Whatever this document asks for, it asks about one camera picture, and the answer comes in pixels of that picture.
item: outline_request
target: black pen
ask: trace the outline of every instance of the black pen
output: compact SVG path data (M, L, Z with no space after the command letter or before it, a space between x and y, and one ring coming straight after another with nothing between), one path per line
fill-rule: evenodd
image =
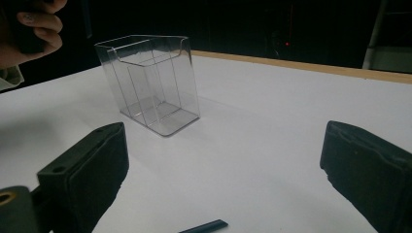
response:
M222 220L215 220L203 225L193 227L189 230L181 231L179 233L209 233L227 227L228 224Z

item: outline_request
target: finger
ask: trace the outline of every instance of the finger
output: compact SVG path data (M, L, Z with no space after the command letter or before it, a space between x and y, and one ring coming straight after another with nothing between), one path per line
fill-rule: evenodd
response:
M46 41L44 55L50 54L63 46L61 37L53 30L36 27L34 33L37 37Z
M17 19L26 26L43 27L57 33L63 28L63 23L60 18L55 15L41 13L17 13Z
M67 0L36 0L32 6L41 12L54 14L60 11L67 3Z

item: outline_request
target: clear plastic box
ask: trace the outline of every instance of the clear plastic box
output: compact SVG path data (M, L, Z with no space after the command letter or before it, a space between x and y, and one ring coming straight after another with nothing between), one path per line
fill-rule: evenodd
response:
M94 47L123 114L165 137L200 118L189 38L131 35Z

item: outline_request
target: white table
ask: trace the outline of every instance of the white table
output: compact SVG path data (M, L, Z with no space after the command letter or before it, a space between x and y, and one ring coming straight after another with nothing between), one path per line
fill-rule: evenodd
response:
M161 138L119 114L100 67L0 95L0 187L123 121L130 170L98 233L375 232L319 161L329 120L412 151L412 85L193 57L201 119Z

